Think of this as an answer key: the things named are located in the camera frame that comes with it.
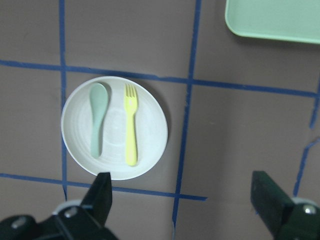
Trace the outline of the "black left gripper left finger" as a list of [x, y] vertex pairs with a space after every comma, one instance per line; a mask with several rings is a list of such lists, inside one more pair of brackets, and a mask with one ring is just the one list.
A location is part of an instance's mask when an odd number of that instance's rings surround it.
[[2, 240], [116, 240], [107, 227], [112, 206], [109, 172], [99, 173], [85, 197], [60, 204], [52, 215], [36, 222], [31, 215], [13, 215], [0, 221]]

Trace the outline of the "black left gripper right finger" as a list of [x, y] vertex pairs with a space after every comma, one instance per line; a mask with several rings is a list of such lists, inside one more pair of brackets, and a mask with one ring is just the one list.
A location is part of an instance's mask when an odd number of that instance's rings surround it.
[[250, 200], [274, 240], [320, 238], [320, 206], [289, 197], [265, 171], [252, 172]]

